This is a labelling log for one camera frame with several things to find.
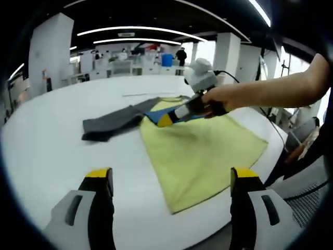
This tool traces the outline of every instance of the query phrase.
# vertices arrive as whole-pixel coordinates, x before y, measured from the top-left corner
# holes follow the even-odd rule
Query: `yellow towel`
[[[152,110],[180,103],[160,102]],[[151,163],[172,213],[209,199],[230,185],[231,167],[250,168],[267,142],[228,115],[158,128],[140,126]]]

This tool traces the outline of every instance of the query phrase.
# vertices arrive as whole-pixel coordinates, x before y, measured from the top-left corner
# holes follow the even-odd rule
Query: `white table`
[[[129,93],[134,96],[123,97]],[[229,189],[170,214],[139,130],[107,143],[81,141],[84,119],[157,95],[192,93],[182,77],[119,77],[71,85],[24,103],[3,127],[2,146],[8,177],[27,216],[43,229],[51,209],[77,189],[89,171],[112,167],[113,236],[118,250],[184,249],[225,226],[230,221]],[[283,148],[281,138],[269,121],[251,108],[230,115],[269,142],[252,167],[266,180]]]

